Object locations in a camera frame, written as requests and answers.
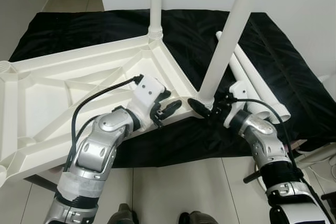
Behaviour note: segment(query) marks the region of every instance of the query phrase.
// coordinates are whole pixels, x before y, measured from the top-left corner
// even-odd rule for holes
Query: white plastic frame
[[[252,1],[235,0],[197,96],[206,105],[212,106]],[[71,142],[70,119],[76,105],[87,96],[140,73],[156,77],[172,91],[166,103],[177,99],[183,102],[165,124],[195,116],[186,100],[195,97],[196,90],[164,45],[160,23],[161,0],[151,0],[148,36],[15,63],[0,62],[0,186],[64,163]],[[133,89],[130,84],[90,102],[82,109],[77,125],[115,106],[125,106]],[[90,130],[88,127],[83,137]]]

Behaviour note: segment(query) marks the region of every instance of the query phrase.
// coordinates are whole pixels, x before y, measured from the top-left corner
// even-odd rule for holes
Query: white plastic tube
[[[306,157],[301,159],[298,162],[298,167],[300,169],[305,169],[308,166],[318,163],[321,160],[324,160],[332,155],[336,154],[336,143],[331,143],[325,147],[320,148],[318,151],[313,152],[309,155],[306,154]]]
[[[237,56],[240,65],[243,67],[244,71],[249,77],[252,85],[257,90],[257,93],[261,97],[261,99],[268,103],[270,106],[272,106],[272,108],[279,114],[284,122],[290,119],[290,113],[288,112],[286,107],[278,101],[278,99],[272,93],[263,78],[260,76],[257,69],[253,66],[253,64],[250,62],[250,60],[247,58],[246,54],[238,44],[235,48],[234,53]],[[278,119],[273,113],[270,114],[270,120],[274,124],[279,123]]]
[[[148,36],[151,39],[162,38],[161,6],[162,0],[151,0],[150,24],[148,28]]]
[[[212,107],[214,94],[246,25],[255,0],[235,0],[196,98]]]
[[[216,37],[219,40],[222,35],[221,31],[216,32]],[[232,54],[229,66],[232,70],[233,75],[235,76],[237,81],[243,81],[246,86],[247,97],[250,99],[261,100],[257,91],[253,87],[251,81],[248,79],[245,71],[243,70],[242,66],[240,65],[237,57],[235,54]],[[252,114],[255,114],[261,119],[265,119],[270,116],[268,109],[265,106],[262,106],[259,103],[255,102],[247,102],[247,109]]]

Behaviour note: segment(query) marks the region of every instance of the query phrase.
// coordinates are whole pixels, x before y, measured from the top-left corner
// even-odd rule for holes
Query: black cloth
[[[199,89],[228,12],[163,10],[163,41],[196,89]],[[145,35],[148,10],[96,13],[38,13],[10,61]],[[265,13],[252,13],[239,40],[251,62],[291,113],[291,138],[308,139],[314,148],[336,139],[336,103],[311,72],[286,35]],[[235,81],[228,68],[216,99]],[[279,138],[283,132],[278,128]],[[245,140],[218,124],[188,118],[125,141],[115,167],[165,166],[208,157],[250,155]]]

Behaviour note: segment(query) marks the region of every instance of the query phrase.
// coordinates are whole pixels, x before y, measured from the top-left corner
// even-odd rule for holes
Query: robotic hand
[[[45,224],[93,223],[98,210],[97,202],[109,176],[117,147],[130,133],[148,129],[152,121],[161,127],[161,120],[182,105],[178,100],[160,110],[160,101],[168,98],[170,91],[149,76],[140,75],[133,80],[138,86],[127,108],[119,106],[111,113],[96,117],[92,132],[81,142],[72,160],[73,150],[70,150],[69,170],[66,164]]]
[[[223,121],[224,127],[232,128],[248,142],[267,188],[272,224],[331,224],[322,203],[313,196],[316,196],[315,192],[287,156],[275,127],[244,111],[245,102],[235,102],[237,97],[247,98],[245,90],[243,82],[236,82],[230,87],[226,99],[212,111],[194,99],[189,99],[188,103],[196,113],[209,120]]]

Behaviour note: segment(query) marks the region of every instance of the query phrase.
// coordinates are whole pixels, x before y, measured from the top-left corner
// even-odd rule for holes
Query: black cable
[[[123,81],[123,82],[120,82],[116,85],[113,85],[113,86],[110,86],[106,89],[103,89],[95,94],[93,94],[92,96],[86,98],[84,101],[82,101],[75,109],[73,115],[72,115],[72,120],[71,120],[71,148],[70,148],[70,151],[69,151],[69,155],[68,155],[68,158],[67,158],[67,161],[66,161],[66,165],[65,165],[65,168],[64,168],[64,171],[66,172],[67,169],[68,169],[68,166],[70,164],[70,162],[72,161],[72,158],[73,156],[75,155],[76,153],[76,144],[77,144],[77,136],[76,136],[76,119],[77,119],[77,116],[78,116],[78,113],[80,111],[80,109],[85,105],[87,104],[88,102],[92,101],[93,99],[99,97],[100,95],[102,94],[105,94],[109,91],[112,91],[114,89],[117,89],[119,87],[122,87],[124,85],[127,85],[129,83],[131,83],[132,81],[134,81],[136,84],[139,84],[139,82],[142,80],[143,78],[143,75],[140,74],[139,76],[135,76],[131,79],[128,79],[126,81]]]
[[[78,131],[77,133],[77,136],[76,136],[76,142],[78,142],[81,134],[83,133],[83,131],[85,130],[85,128],[94,120],[96,119],[97,117],[99,117],[99,115],[95,115],[93,117],[91,117],[89,120],[87,120],[83,126],[80,128],[80,130]],[[69,153],[68,157],[67,157],[67,160],[65,162],[65,165],[64,165],[64,172],[66,172],[68,170],[68,168],[70,167],[70,164],[71,164],[71,161],[72,161],[72,158],[74,156],[74,153]]]
[[[89,120],[87,120],[83,125],[82,125],[82,128],[80,128],[80,130],[78,131],[77,133],[77,136],[76,136],[76,142],[78,142],[81,134],[83,133],[83,131],[85,130],[85,128],[94,120],[96,119],[97,117],[99,117],[100,115],[95,115],[93,117],[91,117]]]
[[[293,168],[295,169],[295,171],[297,173],[300,173],[300,175],[301,175],[300,179],[302,180],[303,183],[305,183],[307,185],[310,193],[312,194],[313,198],[316,200],[316,202],[318,203],[318,205],[320,206],[320,208],[324,212],[324,214],[327,217],[327,219],[329,220],[329,222],[333,223],[327,209],[324,207],[324,205],[323,205],[322,201],[320,200],[319,196],[314,191],[314,188],[312,188],[312,186],[309,185],[309,183],[304,179],[303,173],[301,172],[301,170],[296,165],[295,158],[294,158],[294,155],[293,155],[293,151],[292,151],[292,148],[290,146],[290,138],[289,138],[287,129],[286,129],[284,123],[283,123],[283,120],[281,119],[279,114],[269,104],[267,104],[266,102],[263,102],[263,101],[259,101],[259,100],[256,100],[256,99],[237,99],[237,98],[234,98],[234,101],[235,102],[256,102],[256,103],[262,104],[265,107],[267,107],[276,116],[276,118],[279,120],[280,124],[282,125],[283,131],[285,133],[285,141],[286,141],[286,144],[288,146],[288,156],[289,156],[289,158],[292,162]]]

